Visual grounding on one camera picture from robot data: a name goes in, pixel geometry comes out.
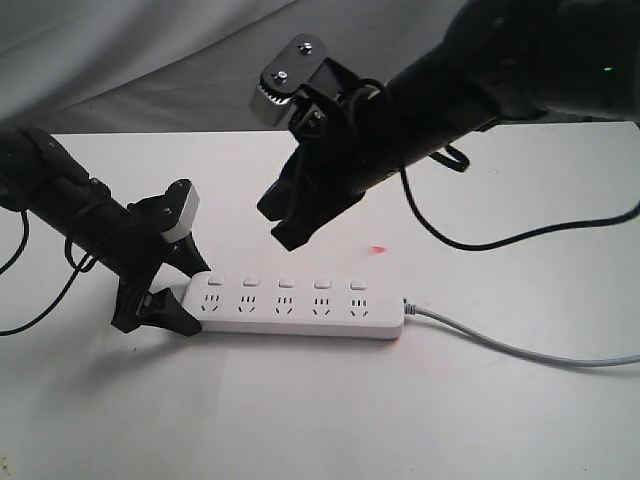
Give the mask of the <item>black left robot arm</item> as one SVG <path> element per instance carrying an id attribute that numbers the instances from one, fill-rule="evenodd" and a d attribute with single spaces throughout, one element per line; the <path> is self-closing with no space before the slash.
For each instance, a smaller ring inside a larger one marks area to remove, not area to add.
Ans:
<path id="1" fill-rule="evenodd" d="M 199 196 L 190 180 L 123 206 L 54 137 L 24 128 L 1 134 L 1 205 L 31 212 L 59 232 L 67 260 L 74 246 L 84 250 L 87 259 L 71 264 L 76 274 L 100 263 L 117 276 L 116 329 L 150 326 L 185 337 L 201 332 L 170 289 L 150 290 L 163 265 L 188 277 L 209 269 L 193 240 Z"/>

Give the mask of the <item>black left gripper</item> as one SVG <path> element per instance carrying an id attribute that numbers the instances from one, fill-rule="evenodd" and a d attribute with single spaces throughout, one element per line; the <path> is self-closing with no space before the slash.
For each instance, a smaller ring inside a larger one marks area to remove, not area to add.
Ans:
<path id="1" fill-rule="evenodd" d="M 150 291 L 163 264 L 189 278 L 210 270 L 192 236 L 168 243 L 161 235 L 161 229 L 168 226 L 169 217 L 163 211 L 169 187 L 162 195 L 129 205 L 127 220 L 101 246 L 101 262 L 118 276 L 111 325 L 120 331 L 133 331 L 141 326 L 182 336 L 202 331 L 201 323 L 182 307 L 170 288 Z"/>

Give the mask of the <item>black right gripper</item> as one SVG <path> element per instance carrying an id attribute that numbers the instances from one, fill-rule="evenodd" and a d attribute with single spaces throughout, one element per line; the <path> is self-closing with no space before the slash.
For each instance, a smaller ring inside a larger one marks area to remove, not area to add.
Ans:
<path id="1" fill-rule="evenodd" d="M 377 81 L 341 64 L 324 64 L 302 83 L 289 121 L 298 146 L 257 203 L 265 218 L 279 221 L 271 235 L 287 251 L 395 174 L 395 161 L 386 158 L 388 132 L 367 124 L 381 101 Z"/>

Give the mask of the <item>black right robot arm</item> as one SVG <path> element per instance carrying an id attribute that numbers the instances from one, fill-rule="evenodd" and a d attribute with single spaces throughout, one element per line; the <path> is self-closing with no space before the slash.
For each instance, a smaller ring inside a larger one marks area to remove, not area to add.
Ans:
<path id="1" fill-rule="evenodd" d="M 287 250 L 373 186 L 431 158 L 469 167 L 455 142 L 499 125 L 639 119 L 635 1 L 469 1 L 442 41 L 388 82 L 364 78 L 316 36 L 295 36 L 251 102 L 297 146 L 258 201 Z"/>

